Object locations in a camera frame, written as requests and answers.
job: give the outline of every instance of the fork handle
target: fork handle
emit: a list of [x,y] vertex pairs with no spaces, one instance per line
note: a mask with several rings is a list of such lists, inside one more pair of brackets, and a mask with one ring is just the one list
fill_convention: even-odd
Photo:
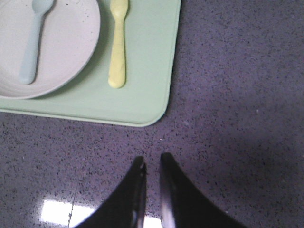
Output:
[[120,88],[125,83],[124,20],[115,20],[114,40],[109,70],[109,85]]
[[19,81],[22,84],[31,84],[35,79],[42,20],[43,17],[41,15],[34,16],[31,32],[29,34],[19,73]]

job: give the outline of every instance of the speckled floor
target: speckled floor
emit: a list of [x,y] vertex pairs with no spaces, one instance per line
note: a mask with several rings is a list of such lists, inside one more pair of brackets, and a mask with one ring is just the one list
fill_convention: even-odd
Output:
[[0,114],[0,227],[57,227],[40,221],[44,200],[96,208],[137,155],[159,218],[162,152],[248,227],[304,227],[303,5],[184,0],[168,110],[152,126]]

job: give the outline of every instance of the white plate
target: white plate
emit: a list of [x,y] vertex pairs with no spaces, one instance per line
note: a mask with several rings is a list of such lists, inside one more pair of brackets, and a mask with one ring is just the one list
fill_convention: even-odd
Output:
[[44,23],[36,80],[20,84],[18,74],[34,16],[31,3],[0,1],[1,98],[33,98],[65,85],[86,65],[98,41],[96,0],[56,0]]

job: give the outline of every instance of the tray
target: tray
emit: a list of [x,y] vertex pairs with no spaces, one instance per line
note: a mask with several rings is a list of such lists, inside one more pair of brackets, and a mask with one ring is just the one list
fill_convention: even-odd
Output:
[[28,100],[0,99],[0,111],[127,126],[148,126],[167,108],[181,0],[130,0],[125,20],[126,84],[108,85],[114,22],[98,2],[100,37],[87,66],[64,87]]

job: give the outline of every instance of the spoon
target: spoon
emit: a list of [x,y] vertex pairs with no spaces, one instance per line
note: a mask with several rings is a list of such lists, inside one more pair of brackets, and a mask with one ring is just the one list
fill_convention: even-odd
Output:
[[19,73],[19,81],[22,84],[31,84],[35,79],[41,27],[44,15],[53,4],[54,0],[33,0],[32,2],[35,16]]
[[111,0],[110,8],[115,20],[115,28],[108,82],[111,87],[120,88],[125,82],[123,22],[128,11],[128,0]]

